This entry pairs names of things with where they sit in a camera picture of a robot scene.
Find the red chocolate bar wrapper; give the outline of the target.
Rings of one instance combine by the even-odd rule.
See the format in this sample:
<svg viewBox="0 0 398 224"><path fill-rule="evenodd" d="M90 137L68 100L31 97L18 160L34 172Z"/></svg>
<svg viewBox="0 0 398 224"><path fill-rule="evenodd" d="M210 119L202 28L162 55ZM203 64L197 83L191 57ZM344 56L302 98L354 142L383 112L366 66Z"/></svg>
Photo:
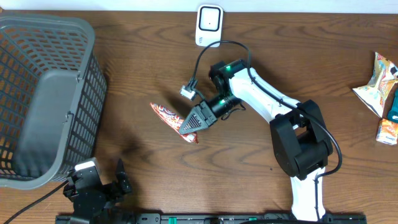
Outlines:
<svg viewBox="0 0 398 224"><path fill-rule="evenodd" d="M163 105L159 105L157 103L150 103L151 108L154 110L155 114L168 126L170 126L175 132L179 134L179 136L189 143L198 144L198 136L197 133L188 133L188 134L180 134L179 130L185 121L176 113L172 112L168 108Z"/></svg>

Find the yellow snack chips bag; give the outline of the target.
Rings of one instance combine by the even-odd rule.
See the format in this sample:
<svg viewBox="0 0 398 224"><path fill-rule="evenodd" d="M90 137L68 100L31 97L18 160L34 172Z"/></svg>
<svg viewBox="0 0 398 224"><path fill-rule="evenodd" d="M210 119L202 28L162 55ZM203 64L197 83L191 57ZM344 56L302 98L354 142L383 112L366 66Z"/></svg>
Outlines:
<svg viewBox="0 0 398 224"><path fill-rule="evenodd" d="M375 53L373 75L367 85L353 88L354 94L378 117L384 114L387 97L397 83L397 66Z"/></svg>

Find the small orange snack packet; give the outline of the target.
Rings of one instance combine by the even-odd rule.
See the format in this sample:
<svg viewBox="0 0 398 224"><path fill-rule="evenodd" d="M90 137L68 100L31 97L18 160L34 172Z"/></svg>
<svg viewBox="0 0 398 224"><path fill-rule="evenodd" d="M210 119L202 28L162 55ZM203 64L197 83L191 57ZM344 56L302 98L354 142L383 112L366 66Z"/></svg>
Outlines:
<svg viewBox="0 0 398 224"><path fill-rule="evenodd" d="M388 144L397 144L397 123L388 119L381 119L377 130L376 141Z"/></svg>

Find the teal mouthwash bottle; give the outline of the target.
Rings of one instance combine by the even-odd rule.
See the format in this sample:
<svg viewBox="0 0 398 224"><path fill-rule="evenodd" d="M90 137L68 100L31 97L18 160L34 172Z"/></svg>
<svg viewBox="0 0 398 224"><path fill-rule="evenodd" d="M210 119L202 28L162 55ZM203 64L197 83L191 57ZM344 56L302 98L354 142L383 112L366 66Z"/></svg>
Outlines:
<svg viewBox="0 0 398 224"><path fill-rule="evenodd" d="M395 91L392 107L387 114L387 118L389 121L398 123L398 90Z"/></svg>

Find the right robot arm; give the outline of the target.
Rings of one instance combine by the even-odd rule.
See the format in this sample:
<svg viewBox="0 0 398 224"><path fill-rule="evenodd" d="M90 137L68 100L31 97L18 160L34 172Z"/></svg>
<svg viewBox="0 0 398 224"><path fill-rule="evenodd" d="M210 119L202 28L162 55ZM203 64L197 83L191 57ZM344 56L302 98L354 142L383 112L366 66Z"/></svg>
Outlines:
<svg viewBox="0 0 398 224"><path fill-rule="evenodd" d="M210 100L195 105L179 127L191 134L225 120L247 103L269 123L275 158L290 177L292 214L298 220L320 222L326 215L322 203L322 178L337 172L342 163L326 171L328 157L342 157L336 139L327 130L319 106L290 98L264 81L245 60L210 67L209 78L218 90Z"/></svg>

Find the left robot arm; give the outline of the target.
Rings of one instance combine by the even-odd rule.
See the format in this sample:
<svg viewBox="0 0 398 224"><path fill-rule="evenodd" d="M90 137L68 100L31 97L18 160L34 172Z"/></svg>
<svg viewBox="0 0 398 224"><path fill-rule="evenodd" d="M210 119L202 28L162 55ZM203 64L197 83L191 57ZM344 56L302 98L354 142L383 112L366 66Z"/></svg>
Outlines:
<svg viewBox="0 0 398 224"><path fill-rule="evenodd" d="M96 158L77 164L68 175L64 196L73 203L70 223L135 223L132 212L116 207L123 197L132 192L132 186L124 170L122 160L118 160L116 180L103 184Z"/></svg>

